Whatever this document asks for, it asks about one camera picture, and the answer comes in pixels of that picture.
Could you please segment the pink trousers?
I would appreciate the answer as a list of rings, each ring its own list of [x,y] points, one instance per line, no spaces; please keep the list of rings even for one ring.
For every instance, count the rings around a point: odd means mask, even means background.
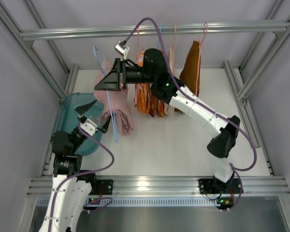
[[[105,122],[110,117],[106,91],[94,91],[94,97],[104,105],[104,109],[99,116],[100,122]],[[128,136],[134,131],[134,121],[129,105],[128,89],[122,91],[109,91],[112,110],[115,113],[117,131],[122,136]]]

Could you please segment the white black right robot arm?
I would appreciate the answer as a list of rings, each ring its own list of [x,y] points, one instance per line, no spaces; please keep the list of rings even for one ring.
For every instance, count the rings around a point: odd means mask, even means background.
[[[207,150],[212,155],[214,168],[212,184],[220,192],[229,189],[234,178],[229,152],[236,144],[240,119],[232,116],[223,120],[181,80],[172,78],[162,52],[156,48],[145,51],[142,66],[130,59],[116,58],[111,69],[94,89],[121,91],[126,89],[127,84],[142,83],[151,84],[150,90],[156,98],[194,119],[211,135]]]

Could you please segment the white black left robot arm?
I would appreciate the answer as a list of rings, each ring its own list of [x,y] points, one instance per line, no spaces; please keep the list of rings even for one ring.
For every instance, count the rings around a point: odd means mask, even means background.
[[[96,173],[110,168],[115,157],[93,137],[99,131],[106,133],[108,123],[100,126],[94,117],[85,115],[96,102],[77,106],[77,126],[71,132],[58,130],[51,137],[55,155],[52,189],[41,232],[74,232],[84,210],[98,212],[113,203],[112,180],[98,180]],[[76,152],[86,140],[102,147],[111,156],[110,164],[97,170],[81,170],[82,156]]]

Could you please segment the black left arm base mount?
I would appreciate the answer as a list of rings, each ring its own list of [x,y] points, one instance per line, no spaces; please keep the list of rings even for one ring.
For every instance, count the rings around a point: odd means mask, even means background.
[[[112,195],[113,194],[113,183],[112,179],[98,179],[90,182],[92,190],[90,195]]]

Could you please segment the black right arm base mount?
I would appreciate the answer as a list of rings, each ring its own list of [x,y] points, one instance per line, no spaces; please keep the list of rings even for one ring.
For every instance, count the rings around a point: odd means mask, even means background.
[[[241,184],[238,178],[229,180],[227,183],[223,183],[215,178],[202,178],[198,180],[200,194],[231,194],[233,190],[234,194],[243,193],[241,190]]]

